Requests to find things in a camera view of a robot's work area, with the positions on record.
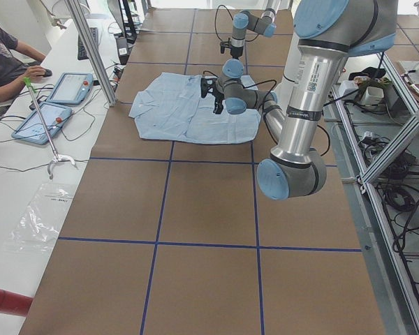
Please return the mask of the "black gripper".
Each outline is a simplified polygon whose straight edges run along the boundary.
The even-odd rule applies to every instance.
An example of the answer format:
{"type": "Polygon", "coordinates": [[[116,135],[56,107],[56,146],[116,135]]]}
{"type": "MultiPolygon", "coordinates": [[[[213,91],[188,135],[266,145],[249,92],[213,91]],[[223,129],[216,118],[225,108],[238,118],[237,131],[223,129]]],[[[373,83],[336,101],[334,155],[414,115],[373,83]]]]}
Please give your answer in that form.
{"type": "Polygon", "coordinates": [[[244,47],[243,46],[241,46],[241,47],[237,47],[237,46],[234,46],[234,45],[230,46],[230,55],[234,59],[239,59],[243,55],[243,52],[244,52],[244,47]]]}
{"type": "Polygon", "coordinates": [[[223,101],[225,99],[224,94],[218,91],[217,89],[211,89],[210,93],[211,95],[213,95],[215,99],[213,113],[221,114],[223,111],[223,101]]]}

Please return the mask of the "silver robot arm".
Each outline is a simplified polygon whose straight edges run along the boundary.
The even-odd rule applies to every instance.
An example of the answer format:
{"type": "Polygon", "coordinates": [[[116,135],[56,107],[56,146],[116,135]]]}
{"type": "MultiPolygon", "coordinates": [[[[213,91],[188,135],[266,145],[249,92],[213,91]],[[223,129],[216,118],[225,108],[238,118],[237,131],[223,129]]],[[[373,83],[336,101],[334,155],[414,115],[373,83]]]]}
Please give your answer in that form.
{"type": "Polygon", "coordinates": [[[278,143],[257,169],[258,185],[273,200],[312,195],[322,189],[326,168],[311,143],[328,94],[347,59],[390,49],[395,41],[396,1],[301,1],[293,18],[298,63],[295,77],[279,92],[247,89],[240,56],[246,32],[274,34],[279,2],[269,1],[261,16],[244,10],[233,33],[221,44],[231,58],[215,78],[202,79],[200,91],[215,98],[214,112],[260,112],[278,143]]]}
{"type": "Polygon", "coordinates": [[[281,1],[267,1],[265,10],[260,17],[251,14],[248,10],[235,14],[231,37],[227,41],[220,42],[221,53],[223,54],[225,49],[229,49],[231,57],[239,59],[243,55],[244,46],[247,42],[247,31],[252,31],[267,38],[272,37],[277,28],[274,21],[280,6],[281,1]]]}

